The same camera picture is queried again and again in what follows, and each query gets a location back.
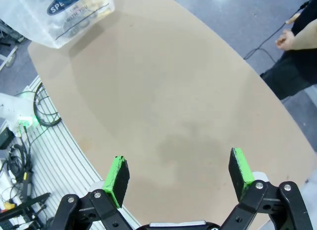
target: blue oval logo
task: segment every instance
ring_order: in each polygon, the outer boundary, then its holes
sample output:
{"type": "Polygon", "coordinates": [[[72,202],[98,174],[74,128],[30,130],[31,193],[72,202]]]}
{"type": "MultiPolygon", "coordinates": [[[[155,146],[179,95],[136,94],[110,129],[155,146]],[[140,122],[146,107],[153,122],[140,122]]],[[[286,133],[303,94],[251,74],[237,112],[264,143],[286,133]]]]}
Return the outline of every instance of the blue oval logo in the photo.
{"type": "Polygon", "coordinates": [[[48,15],[55,15],[58,14],[60,12],[63,12],[65,9],[67,9],[68,7],[72,6],[74,3],[76,3],[79,0],[65,0],[66,2],[58,2],[56,0],[53,1],[53,3],[51,3],[51,5],[49,6],[47,13],[48,15]]]}

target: wooden table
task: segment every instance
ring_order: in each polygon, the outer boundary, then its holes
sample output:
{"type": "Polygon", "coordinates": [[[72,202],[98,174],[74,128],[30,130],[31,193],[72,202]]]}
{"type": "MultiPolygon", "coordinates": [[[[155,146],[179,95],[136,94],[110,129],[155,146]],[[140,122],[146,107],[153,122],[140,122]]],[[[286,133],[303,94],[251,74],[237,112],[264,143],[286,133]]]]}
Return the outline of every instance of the wooden table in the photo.
{"type": "MultiPolygon", "coordinates": [[[[142,223],[221,224],[237,204],[231,147],[278,185],[316,166],[308,141],[248,64],[172,0],[115,0],[79,41],[30,56],[80,148],[105,177],[124,155],[142,223]]],[[[254,228],[264,219],[257,220],[254,228]]]]}

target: floor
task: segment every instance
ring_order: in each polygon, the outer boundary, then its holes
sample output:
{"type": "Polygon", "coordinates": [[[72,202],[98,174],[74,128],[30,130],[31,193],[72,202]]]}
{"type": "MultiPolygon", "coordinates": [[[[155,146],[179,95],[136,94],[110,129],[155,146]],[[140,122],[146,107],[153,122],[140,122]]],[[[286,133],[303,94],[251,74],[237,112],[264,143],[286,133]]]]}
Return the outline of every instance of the floor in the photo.
{"type": "MultiPolygon", "coordinates": [[[[175,1],[207,24],[243,57],[279,28],[307,0],[175,1]]],[[[278,35],[274,36],[263,46],[275,60],[282,54],[274,45],[277,37],[278,35]]],[[[19,46],[16,61],[12,67],[5,67],[0,71],[0,92],[10,95],[21,92],[37,76],[27,52],[29,43],[25,42],[19,46]]],[[[9,50],[0,46],[0,53],[6,55],[9,50]]],[[[247,62],[258,74],[273,65],[270,58],[261,51],[256,52],[247,62]]],[[[317,152],[316,106],[304,91],[283,102],[317,152]]]]}

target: person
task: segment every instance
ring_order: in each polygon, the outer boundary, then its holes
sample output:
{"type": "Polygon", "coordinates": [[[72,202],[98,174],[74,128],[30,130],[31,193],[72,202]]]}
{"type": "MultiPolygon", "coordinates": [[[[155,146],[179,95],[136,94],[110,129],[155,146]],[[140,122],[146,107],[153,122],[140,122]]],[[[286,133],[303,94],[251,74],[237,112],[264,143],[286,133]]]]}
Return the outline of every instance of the person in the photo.
{"type": "Polygon", "coordinates": [[[284,53],[260,75],[280,100],[317,84],[317,0],[311,0],[286,23],[294,23],[292,29],[284,30],[275,41],[284,53]]]}

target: black robotic bracket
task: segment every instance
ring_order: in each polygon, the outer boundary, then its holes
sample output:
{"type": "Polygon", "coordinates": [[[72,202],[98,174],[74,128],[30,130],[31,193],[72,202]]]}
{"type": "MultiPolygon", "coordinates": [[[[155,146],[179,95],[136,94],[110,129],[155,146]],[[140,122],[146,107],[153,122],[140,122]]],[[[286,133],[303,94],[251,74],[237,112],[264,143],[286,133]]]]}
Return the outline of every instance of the black robotic bracket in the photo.
{"type": "MultiPolygon", "coordinates": [[[[255,180],[222,226],[199,221],[182,224],[149,224],[138,230],[246,230],[257,213],[269,214],[276,230],[313,230],[306,206],[294,182],[279,187],[255,180]]],[[[51,230],[88,230],[101,221],[107,230],[132,230],[112,198],[102,189],[83,198],[65,195],[56,212],[51,230]]]]}

